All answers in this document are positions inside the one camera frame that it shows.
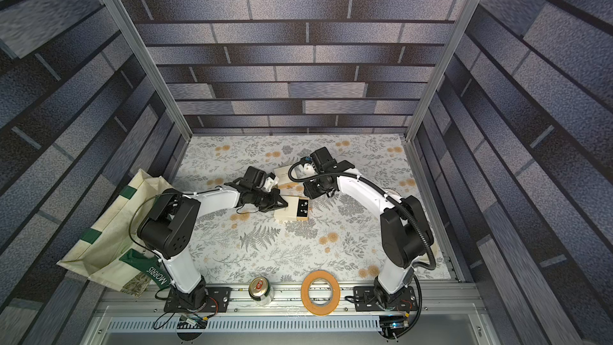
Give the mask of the cream drawer jewelry box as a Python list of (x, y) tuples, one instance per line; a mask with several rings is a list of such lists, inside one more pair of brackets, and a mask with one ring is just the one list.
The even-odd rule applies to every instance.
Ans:
[[(310, 213), (310, 200), (301, 196), (284, 196), (288, 202), (288, 207), (274, 211), (273, 217), (278, 221), (308, 221)], [(298, 202), (300, 200), (309, 201), (308, 217), (297, 217)]]

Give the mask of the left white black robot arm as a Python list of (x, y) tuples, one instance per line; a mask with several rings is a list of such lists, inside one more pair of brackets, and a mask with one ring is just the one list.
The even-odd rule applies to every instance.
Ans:
[(277, 188), (258, 188), (245, 180), (196, 193), (169, 188), (154, 197), (153, 206), (137, 229), (137, 237), (161, 260), (172, 287), (191, 297), (204, 288), (204, 277), (188, 250), (197, 218), (221, 210), (240, 209), (247, 204), (260, 212), (288, 206)]

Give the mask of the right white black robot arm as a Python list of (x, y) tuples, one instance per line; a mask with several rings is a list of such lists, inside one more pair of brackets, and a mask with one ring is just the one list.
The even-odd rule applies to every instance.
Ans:
[(400, 295), (410, 285), (416, 269), (434, 271), (437, 268), (432, 249), (434, 235), (416, 197), (394, 196), (355, 168), (341, 172), (340, 165), (336, 164), (329, 171), (316, 172), (314, 166), (306, 167), (307, 177), (297, 178), (297, 171), (292, 169), (291, 179), (303, 184), (307, 197), (315, 199), (343, 193), (378, 217), (382, 249), (386, 254), (386, 263), (375, 277), (375, 289), (381, 301)]

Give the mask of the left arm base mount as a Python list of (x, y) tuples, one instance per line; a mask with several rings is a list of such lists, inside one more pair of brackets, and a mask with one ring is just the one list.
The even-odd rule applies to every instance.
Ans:
[(224, 313), (228, 310), (230, 287), (198, 287), (189, 294), (170, 287), (165, 313)]

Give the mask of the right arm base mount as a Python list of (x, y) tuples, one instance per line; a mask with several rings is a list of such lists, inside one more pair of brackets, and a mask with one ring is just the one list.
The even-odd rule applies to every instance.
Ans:
[(420, 306), (413, 287), (402, 287), (394, 294), (388, 294), (378, 286), (354, 287), (353, 294), (346, 300), (356, 311), (418, 311)]

